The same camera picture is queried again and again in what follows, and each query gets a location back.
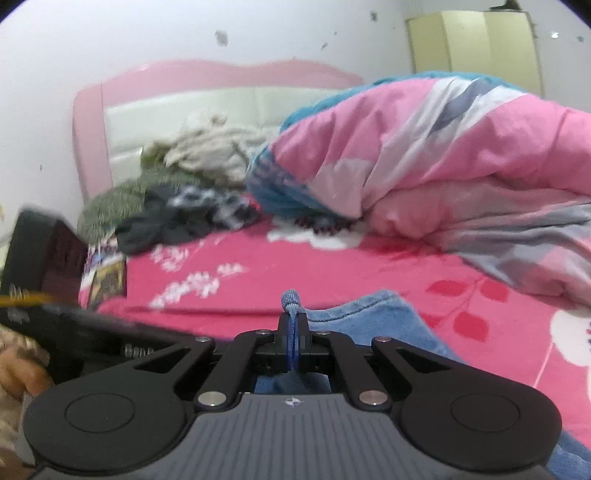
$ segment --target black circular pad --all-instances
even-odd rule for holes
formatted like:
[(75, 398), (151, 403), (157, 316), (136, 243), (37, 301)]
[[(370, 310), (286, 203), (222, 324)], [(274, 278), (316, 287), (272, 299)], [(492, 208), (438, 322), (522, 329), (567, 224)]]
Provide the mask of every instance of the black circular pad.
[(400, 426), (420, 450), (478, 472), (510, 472), (548, 461), (561, 420), (546, 396), (478, 371), (443, 371), (428, 378), (400, 411)]
[(24, 434), (38, 460), (66, 473), (118, 473), (168, 452), (186, 417), (157, 374), (111, 369), (41, 394), (25, 413)]
[(97, 393), (74, 400), (66, 410), (66, 420), (83, 432), (107, 433), (127, 425), (134, 413), (135, 405), (130, 399)]
[(477, 432), (502, 432), (519, 420), (519, 409), (511, 400), (494, 394), (468, 394), (452, 402), (452, 416)]

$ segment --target red leaf print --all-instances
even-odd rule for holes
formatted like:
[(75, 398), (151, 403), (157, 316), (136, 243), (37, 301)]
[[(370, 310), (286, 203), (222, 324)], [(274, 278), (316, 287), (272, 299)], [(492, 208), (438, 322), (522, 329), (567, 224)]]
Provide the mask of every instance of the red leaf print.
[(429, 326), (429, 328), (435, 328), (445, 318), (445, 317), (438, 317), (436, 315), (428, 315), (426, 313), (420, 313), (419, 315), (425, 321), (425, 323)]
[(459, 297), (466, 291), (468, 284), (455, 280), (439, 280), (433, 283), (427, 291), (439, 293), (444, 297)]
[(482, 285), (480, 285), (480, 293), (482, 293), (487, 299), (505, 302), (509, 296), (509, 288), (501, 282), (487, 278)]
[(462, 337), (472, 338), (477, 342), (486, 342), (488, 338), (488, 323), (468, 312), (461, 312), (453, 322), (453, 330)]

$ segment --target logo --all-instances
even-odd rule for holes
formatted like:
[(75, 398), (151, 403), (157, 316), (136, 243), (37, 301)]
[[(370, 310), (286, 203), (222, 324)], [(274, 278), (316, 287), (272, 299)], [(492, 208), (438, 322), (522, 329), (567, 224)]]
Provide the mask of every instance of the logo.
[(297, 407), (300, 403), (303, 403), (299, 398), (290, 397), (288, 398), (285, 403), (289, 405), (291, 408)]

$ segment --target pink bed frame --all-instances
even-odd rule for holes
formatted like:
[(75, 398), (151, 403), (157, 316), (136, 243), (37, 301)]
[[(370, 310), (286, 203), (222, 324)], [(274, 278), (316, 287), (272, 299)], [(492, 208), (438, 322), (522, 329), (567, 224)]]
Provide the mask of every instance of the pink bed frame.
[(153, 96), (240, 86), (292, 86), (345, 89), (363, 79), (323, 63), (275, 61), (239, 66), (208, 60), (148, 64), (81, 90), (74, 100), (74, 156), (85, 200), (113, 186), (104, 110)]

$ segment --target cream cabinet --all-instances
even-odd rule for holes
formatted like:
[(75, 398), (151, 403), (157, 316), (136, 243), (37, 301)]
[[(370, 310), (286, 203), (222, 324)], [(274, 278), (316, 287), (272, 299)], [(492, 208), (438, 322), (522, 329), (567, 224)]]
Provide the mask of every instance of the cream cabinet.
[(543, 96), (527, 13), (444, 11), (407, 24), (416, 72), (484, 73)]

